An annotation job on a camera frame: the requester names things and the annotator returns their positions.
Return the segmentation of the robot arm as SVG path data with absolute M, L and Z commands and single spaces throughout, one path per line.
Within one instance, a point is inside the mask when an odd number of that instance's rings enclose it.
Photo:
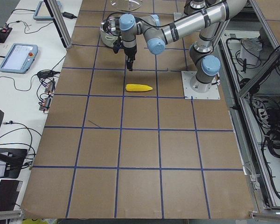
M 221 67 L 219 59 L 211 54 L 216 45 L 214 40 L 222 34 L 220 26 L 237 15 L 245 5 L 245 0 L 215 0 L 212 3 L 188 0 L 184 7 L 185 16 L 164 26 L 159 25 L 157 15 L 121 15 L 119 28 L 122 48 L 127 56 L 127 68 L 133 69 L 137 35 L 143 35 L 149 51 L 159 55 L 166 45 L 199 31 L 199 38 L 189 48 L 190 57 L 197 69 L 190 85 L 196 92 L 207 92 Z
M 186 0 L 184 9 L 187 10 L 188 8 L 192 9 L 201 9 L 205 6 L 210 6 L 215 4 L 216 0 Z

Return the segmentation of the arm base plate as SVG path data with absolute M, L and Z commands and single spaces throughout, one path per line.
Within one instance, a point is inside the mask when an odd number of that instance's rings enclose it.
M 220 100 L 216 77 L 208 84 L 200 83 L 196 71 L 182 71 L 182 85 L 185 99 Z
M 178 21 L 179 19 L 183 18 L 184 16 L 186 16 L 185 13 L 174 12 L 173 13 L 174 22 Z

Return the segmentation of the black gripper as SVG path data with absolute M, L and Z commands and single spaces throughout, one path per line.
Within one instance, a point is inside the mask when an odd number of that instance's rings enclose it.
M 127 56 L 126 67 L 129 71 L 133 71 L 133 62 L 137 53 L 137 46 L 131 48 L 124 47 L 124 53 Z

